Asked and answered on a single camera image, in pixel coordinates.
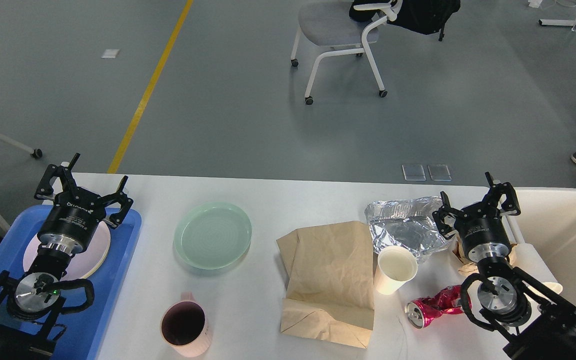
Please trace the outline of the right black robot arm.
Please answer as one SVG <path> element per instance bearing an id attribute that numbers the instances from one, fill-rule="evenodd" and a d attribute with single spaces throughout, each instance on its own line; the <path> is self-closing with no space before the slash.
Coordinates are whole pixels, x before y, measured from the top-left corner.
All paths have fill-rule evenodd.
<path id="1" fill-rule="evenodd" d="M 512 360 L 576 360 L 576 306 L 518 266 L 510 264 L 505 216 L 521 214 L 509 182 L 494 182 L 482 200 L 458 209 L 442 191 L 432 214 L 439 234 L 454 238 L 477 272 L 461 285 L 461 309 L 469 321 L 506 340 Z"/>

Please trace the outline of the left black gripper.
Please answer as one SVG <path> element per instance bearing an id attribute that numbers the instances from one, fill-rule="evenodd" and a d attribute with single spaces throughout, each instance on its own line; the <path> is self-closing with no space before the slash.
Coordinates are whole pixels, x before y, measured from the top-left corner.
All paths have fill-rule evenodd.
<path id="1" fill-rule="evenodd" d="M 112 194 L 100 196 L 87 189 L 78 190 L 72 169 L 80 153 L 75 153 L 67 165 L 50 164 L 46 167 L 34 198 L 53 202 L 37 237 L 42 248 L 54 249 L 66 254 L 84 253 L 92 242 L 101 221 L 116 229 L 123 224 L 134 200 L 125 192 L 128 176 L 124 175 Z M 53 187 L 55 180 L 61 183 L 61 193 Z M 106 215 L 106 208 L 119 204 L 118 212 Z"/>

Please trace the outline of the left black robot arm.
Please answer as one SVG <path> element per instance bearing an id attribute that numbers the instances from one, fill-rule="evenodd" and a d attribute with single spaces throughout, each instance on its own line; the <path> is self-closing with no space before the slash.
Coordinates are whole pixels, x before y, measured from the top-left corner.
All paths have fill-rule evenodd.
<path id="1" fill-rule="evenodd" d="M 66 280 L 71 261 L 86 252 L 100 224 L 119 227 L 134 203 L 123 176 L 114 193 L 100 195 L 78 186 L 67 165 L 46 167 L 34 197 L 52 207 L 39 228 L 39 245 L 29 269 L 20 278 L 0 272 L 0 360 L 48 360 L 60 336 L 50 338 L 61 315 L 84 312 L 95 300 L 93 282 Z"/>

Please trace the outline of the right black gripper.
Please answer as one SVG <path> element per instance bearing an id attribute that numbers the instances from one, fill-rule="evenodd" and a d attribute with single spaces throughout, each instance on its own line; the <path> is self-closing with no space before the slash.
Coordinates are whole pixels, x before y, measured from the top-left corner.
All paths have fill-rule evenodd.
<path id="1" fill-rule="evenodd" d="M 463 254 L 474 264 L 485 258 L 506 258 L 510 255 L 512 246 L 503 224 L 503 216 L 521 214 L 518 196 L 512 184 L 495 183 L 489 172 L 484 175 L 489 187 L 481 200 L 484 218 L 464 218 L 464 211 L 451 206 L 445 191 L 439 192 L 441 206 L 432 212 L 439 234 L 446 240 L 452 240 L 458 233 Z M 453 219 L 454 225 L 446 223 L 446 219 Z"/>

